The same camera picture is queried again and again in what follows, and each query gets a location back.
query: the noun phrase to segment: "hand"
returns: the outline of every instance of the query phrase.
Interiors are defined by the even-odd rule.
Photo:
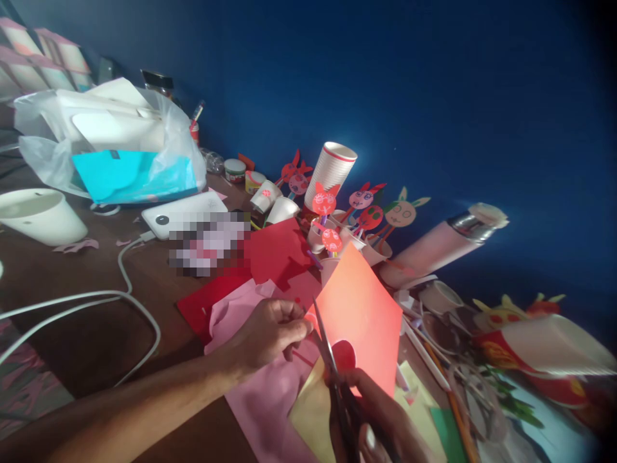
[[[281,352],[292,360],[291,350],[313,331],[304,311],[292,301],[264,299],[243,326],[225,344],[237,364],[251,374],[277,358]]]
[[[428,448],[418,430],[409,420],[403,408],[388,394],[386,394],[371,377],[359,368],[341,373],[341,379],[350,387],[357,387],[362,397],[359,399],[364,411],[381,425],[383,430],[392,438],[401,457],[401,461],[429,463],[434,461],[433,452]],[[335,442],[333,446],[337,461],[341,454],[341,444]],[[377,441],[371,426],[364,423],[360,428],[359,447],[366,463],[389,463],[390,458],[381,443]]]

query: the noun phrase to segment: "orange paper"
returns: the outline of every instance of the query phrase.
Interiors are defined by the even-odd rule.
[[[394,396],[402,311],[355,247],[347,246],[317,304],[330,344],[349,341],[355,366]],[[319,330],[314,306],[307,318]]]

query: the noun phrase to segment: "yellow paper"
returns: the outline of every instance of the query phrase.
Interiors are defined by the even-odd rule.
[[[412,391],[417,388],[418,394],[413,404],[409,405],[403,390],[397,386],[394,398],[416,425],[418,432],[433,451],[436,461],[447,463],[430,411],[431,408],[437,407],[437,403],[407,361],[400,366],[400,369],[409,383],[409,388]],[[330,392],[323,381],[323,371],[323,360],[320,357],[298,394],[289,414],[289,420],[321,463],[336,463],[330,440]]]

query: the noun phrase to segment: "cartoon face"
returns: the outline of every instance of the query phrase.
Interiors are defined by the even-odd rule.
[[[302,174],[296,174],[289,179],[289,188],[296,194],[302,195],[307,192],[309,179]]]
[[[313,211],[319,215],[328,215],[336,209],[336,193],[341,185],[333,186],[329,191],[324,191],[321,183],[317,182],[315,189],[317,194],[313,198]]]
[[[410,203],[407,201],[407,189],[403,187],[398,201],[391,203],[385,210],[386,221],[393,227],[410,225],[416,218],[416,207],[429,202],[431,198],[420,198]]]
[[[354,209],[364,209],[369,207],[369,205],[373,202],[374,197],[375,195],[373,195],[370,191],[360,190],[353,193],[349,197],[349,204]]]
[[[360,228],[364,230],[372,230],[381,223],[384,218],[384,210],[379,206],[370,206],[362,211],[358,218]]]
[[[336,231],[330,228],[325,229],[321,234],[321,242],[330,252],[340,252],[343,248],[341,237]]]

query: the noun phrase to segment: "wooden table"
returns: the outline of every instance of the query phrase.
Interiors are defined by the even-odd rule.
[[[9,163],[22,162],[11,159]],[[0,159],[0,173],[12,166]],[[208,186],[225,194],[229,210],[251,210],[249,196],[239,186],[229,186],[221,178],[208,175]],[[0,193],[18,188],[44,187],[29,167],[3,179]],[[125,289],[116,259],[121,248],[116,240],[134,240],[147,231],[133,223],[144,206],[123,207],[109,217],[89,211],[90,201],[74,195],[67,200],[88,227],[88,237],[100,249],[77,254],[51,252],[51,248],[13,230],[0,233],[0,310],[10,311],[61,296],[102,289]],[[133,378],[202,355],[203,347],[175,308],[178,299],[203,286],[205,278],[179,276],[167,263],[169,242],[150,241],[127,252],[124,263],[133,283],[133,295],[152,313],[161,328],[161,343],[153,356]],[[14,317],[22,332],[52,314],[75,303],[31,311]],[[110,388],[126,374],[150,348],[154,333],[150,324],[128,303],[118,301],[90,307],[43,328],[30,343],[64,386],[76,398]],[[447,396],[425,368],[406,337],[401,338],[399,361],[409,360],[422,382],[440,406]],[[194,462],[256,461],[227,402],[221,398],[198,413],[179,429],[158,442],[139,461]]]

